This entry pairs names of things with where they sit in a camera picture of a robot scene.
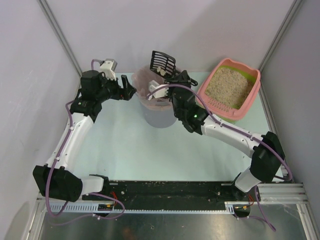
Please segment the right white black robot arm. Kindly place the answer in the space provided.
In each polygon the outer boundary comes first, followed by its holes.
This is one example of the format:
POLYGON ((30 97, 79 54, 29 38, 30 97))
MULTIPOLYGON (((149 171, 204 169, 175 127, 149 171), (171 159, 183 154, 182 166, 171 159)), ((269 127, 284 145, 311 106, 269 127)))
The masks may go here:
POLYGON ((164 82, 169 85, 167 96, 172 103, 174 116, 188 132, 218 139, 251 159, 250 166, 239 173, 231 184, 229 191, 235 199, 243 199, 254 186, 270 183, 274 179, 285 159, 275 133, 250 133, 219 119, 206 107, 197 105, 198 97, 191 87, 198 83, 190 78, 186 70, 166 74, 164 82))

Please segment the black slotted litter scoop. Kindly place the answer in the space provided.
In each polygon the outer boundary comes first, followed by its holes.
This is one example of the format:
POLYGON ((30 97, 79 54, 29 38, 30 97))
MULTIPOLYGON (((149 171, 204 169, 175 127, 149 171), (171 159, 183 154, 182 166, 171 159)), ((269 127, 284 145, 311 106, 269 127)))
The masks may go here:
POLYGON ((151 60, 149 69, 159 75, 164 79, 168 79, 175 73, 180 73, 181 71, 176 67, 176 59, 164 52, 153 50, 151 54, 151 60), (161 67, 166 71, 165 76, 161 76, 157 73, 157 67, 161 67))

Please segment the litter clump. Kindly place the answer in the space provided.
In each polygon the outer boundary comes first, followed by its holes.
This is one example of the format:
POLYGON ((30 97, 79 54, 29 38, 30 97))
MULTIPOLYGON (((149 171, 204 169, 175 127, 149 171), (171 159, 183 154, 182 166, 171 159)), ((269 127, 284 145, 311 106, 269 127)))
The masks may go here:
POLYGON ((160 74, 161 76, 165 76, 166 75, 166 71, 164 69, 162 69, 160 66, 157 67, 156 72, 158 74, 160 74))

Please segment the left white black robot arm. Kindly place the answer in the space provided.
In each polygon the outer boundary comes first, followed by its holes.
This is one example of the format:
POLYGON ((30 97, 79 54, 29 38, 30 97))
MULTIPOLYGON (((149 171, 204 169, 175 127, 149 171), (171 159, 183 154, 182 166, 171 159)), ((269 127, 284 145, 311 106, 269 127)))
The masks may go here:
POLYGON ((76 98, 66 104, 68 122, 51 157, 44 165, 37 165, 33 177, 43 197, 76 202, 82 195, 99 193, 107 177, 90 174, 78 177, 74 174, 78 152, 89 130, 107 100, 129 101, 136 89, 126 75, 118 79, 108 78, 107 73, 97 70, 83 72, 81 88, 76 98))

